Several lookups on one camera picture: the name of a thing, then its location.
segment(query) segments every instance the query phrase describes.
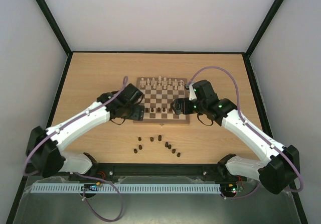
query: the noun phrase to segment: wooden tabletop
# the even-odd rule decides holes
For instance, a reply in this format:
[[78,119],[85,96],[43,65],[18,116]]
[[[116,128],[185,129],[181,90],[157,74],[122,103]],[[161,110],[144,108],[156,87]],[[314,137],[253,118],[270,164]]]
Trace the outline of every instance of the wooden tabletop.
[[[125,75],[130,83],[139,76],[171,76],[190,79],[205,66],[220,66],[236,79],[243,113],[261,127],[242,55],[216,54],[143,54],[143,53],[74,53],[53,120],[53,126],[83,111],[104,92],[119,90]],[[219,98],[236,103],[235,88],[230,78],[219,70],[206,70],[196,81],[211,82]],[[157,136],[162,135],[161,142]],[[168,141],[178,158],[165,148]],[[141,144],[137,154],[133,149]],[[99,125],[66,149],[88,152],[104,163],[217,163],[229,153],[257,159],[235,135],[216,123],[207,127],[191,115],[188,126],[140,125],[125,121]]]

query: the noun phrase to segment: chess square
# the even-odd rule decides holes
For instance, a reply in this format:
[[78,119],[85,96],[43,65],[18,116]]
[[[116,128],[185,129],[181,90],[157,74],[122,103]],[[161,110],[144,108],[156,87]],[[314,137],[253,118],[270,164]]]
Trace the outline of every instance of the chess square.
[[168,114],[167,114],[167,119],[168,119],[168,120],[172,120],[172,119],[174,119],[173,116],[174,116],[173,113],[168,113]]
[[162,114],[161,113],[156,113],[155,115],[156,115],[155,116],[156,119],[161,119],[162,118]]

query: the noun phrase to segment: black end effector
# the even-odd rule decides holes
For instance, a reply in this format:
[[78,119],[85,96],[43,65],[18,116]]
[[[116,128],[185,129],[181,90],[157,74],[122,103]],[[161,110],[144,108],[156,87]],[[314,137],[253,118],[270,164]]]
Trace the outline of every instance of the black end effector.
[[171,108],[177,115],[206,115],[209,120],[221,125],[222,119],[227,117],[227,113],[237,109],[236,105],[229,99],[219,100],[211,83],[207,80],[194,83],[193,89],[196,99],[177,98],[171,103]]
[[[105,103],[116,94],[117,91],[103,93],[97,101]],[[143,93],[131,83],[106,106],[106,111],[110,112],[110,119],[122,118],[124,120],[142,121],[144,116],[144,106],[139,105],[139,99],[143,98]]]

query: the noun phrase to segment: chessboard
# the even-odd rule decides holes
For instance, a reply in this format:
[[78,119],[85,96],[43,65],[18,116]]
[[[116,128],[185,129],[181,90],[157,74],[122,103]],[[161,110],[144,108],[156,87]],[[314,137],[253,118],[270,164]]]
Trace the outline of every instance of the chessboard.
[[139,77],[136,87],[144,94],[140,104],[144,105],[145,112],[143,121],[134,123],[188,125],[189,115],[177,115],[171,109],[174,99],[189,97],[185,84],[186,78]]

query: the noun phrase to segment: black joint housing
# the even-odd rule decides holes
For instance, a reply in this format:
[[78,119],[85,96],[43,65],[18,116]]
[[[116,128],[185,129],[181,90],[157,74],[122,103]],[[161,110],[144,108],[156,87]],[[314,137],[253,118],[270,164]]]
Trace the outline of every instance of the black joint housing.
[[[300,172],[300,159],[297,148],[290,145],[282,152]],[[264,168],[259,169],[258,172],[260,173],[259,179],[262,185],[273,194],[279,194],[297,178],[292,167],[280,154],[274,157]]]
[[[47,136],[47,133],[40,126],[35,127],[29,137],[26,155],[35,148]],[[57,142],[48,139],[31,157],[31,163],[44,177],[50,177],[59,172],[63,167],[65,158],[61,156],[57,146]]]

